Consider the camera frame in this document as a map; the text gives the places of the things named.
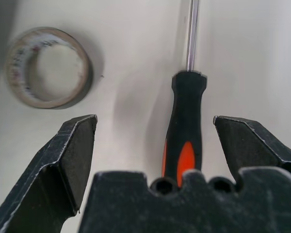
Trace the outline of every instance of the white table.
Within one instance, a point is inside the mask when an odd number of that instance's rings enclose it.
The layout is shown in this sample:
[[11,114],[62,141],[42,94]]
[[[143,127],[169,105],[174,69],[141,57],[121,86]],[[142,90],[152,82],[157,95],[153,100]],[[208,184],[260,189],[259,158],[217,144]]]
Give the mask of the white table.
[[[1,44],[33,27],[56,27],[80,41],[96,69],[86,98],[64,110],[23,105],[0,75],[0,204],[61,124],[86,114],[98,115],[89,184],[99,170],[143,171],[149,182],[160,176],[171,77],[185,65],[189,0],[13,2],[13,23],[0,33]],[[11,6],[0,2],[0,32]],[[208,76],[202,100],[207,179],[231,178],[214,115],[257,120],[291,148],[291,0],[201,0],[195,69]],[[77,232],[80,218],[69,219],[62,232]]]

